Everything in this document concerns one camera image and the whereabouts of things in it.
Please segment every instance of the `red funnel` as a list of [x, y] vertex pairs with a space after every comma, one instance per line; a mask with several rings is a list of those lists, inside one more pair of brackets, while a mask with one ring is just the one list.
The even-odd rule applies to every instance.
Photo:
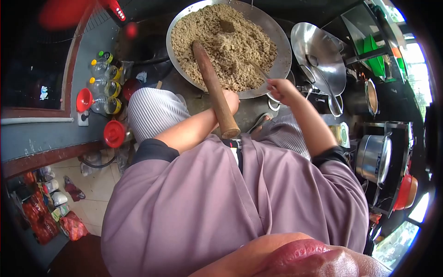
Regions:
[[84, 88], [77, 94], [77, 111], [83, 113], [91, 107], [92, 103], [94, 99], [89, 89]]

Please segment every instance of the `striped pants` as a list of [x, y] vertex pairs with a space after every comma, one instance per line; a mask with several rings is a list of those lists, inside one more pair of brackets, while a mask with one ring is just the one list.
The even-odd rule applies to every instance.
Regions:
[[[187, 119], [190, 114], [180, 99], [168, 90], [142, 88], [129, 101], [128, 120], [138, 143], [153, 138], [169, 127]], [[257, 141], [290, 149], [310, 159], [303, 134], [288, 107], [281, 106], [278, 115], [263, 124]]]

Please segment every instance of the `wooden pestle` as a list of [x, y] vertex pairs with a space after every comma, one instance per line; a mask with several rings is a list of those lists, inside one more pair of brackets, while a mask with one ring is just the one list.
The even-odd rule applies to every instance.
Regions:
[[220, 125], [220, 133], [222, 139], [230, 139], [240, 134], [240, 129], [234, 120], [229, 109], [228, 102], [223, 94], [222, 87], [218, 81], [217, 74], [212, 66], [209, 56], [206, 53], [205, 48], [199, 41], [192, 43], [192, 51], [194, 57], [197, 60], [198, 68], [202, 74], [203, 81], [208, 89], [209, 97], [211, 99], [212, 107], [217, 116], [218, 123]]

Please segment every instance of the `window frame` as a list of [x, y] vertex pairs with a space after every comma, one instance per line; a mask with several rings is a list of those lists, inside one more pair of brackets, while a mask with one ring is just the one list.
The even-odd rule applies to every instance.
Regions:
[[[82, 34], [86, 28], [88, 20], [92, 14], [91, 4], [85, 11], [82, 19], [77, 25], [76, 34]], [[65, 70], [63, 72], [62, 94], [60, 109], [43, 109], [43, 108], [29, 108], [29, 107], [2, 107], [2, 118], [22, 118], [22, 117], [71, 117], [71, 94], [72, 94], [72, 80], [74, 76], [75, 61], [77, 59], [78, 48], [82, 35], [72, 38], [71, 46], [69, 47], [68, 55], [66, 57]]]

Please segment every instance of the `large metal tray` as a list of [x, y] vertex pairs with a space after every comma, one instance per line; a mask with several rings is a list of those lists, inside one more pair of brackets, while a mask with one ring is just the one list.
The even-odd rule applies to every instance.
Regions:
[[[171, 41], [171, 32], [174, 28], [175, 24], [185, 15], [190, 14], [191, 12], [196, 12], [199, 9], [215, 4], [227, 4], [234, 9], [243, 13], [243, 16], [252, 21], [254, 24], [263, 28], [264, 32], [269, 36], [269, 38], [276, 44], [277, 46], [277, 57], [272, 66], [269, 76], [271, 78], [281, 78], [285, 79], [291, 69], [292, 63], [292, 52], [291, 45], [289, 44], [288, 37], [285, 35], [283, 29], [280, 25], [268, 14], [264, 11], [256, 8], [250, 4], [241, 2], [241, 1], [230, 1], [230, 0], [204, 0], [197, 2], [195, 4], [190, 5], [189, 7], [183, 9], [177, 16], [172, 20], [169, 25], [169, 29], [166, 35], [166, 49], [171, 59], [172, 64], [175, 69], [191, 84], [198, 87], [199, 89], [203, 89], [200, 85], [196, 84], [192, 79], [183, 71], [177, 58], [175, 57], [174, 50], [172, 49], [172, 41]], [[266, 89], [266, 83], [264, 83], [261, 87], [255, 90], [247, 90], [238, 92], [238, 96], [240, 99], [248, 99], [255, 98], [262, 95], [265, 95], [268, 92]]]

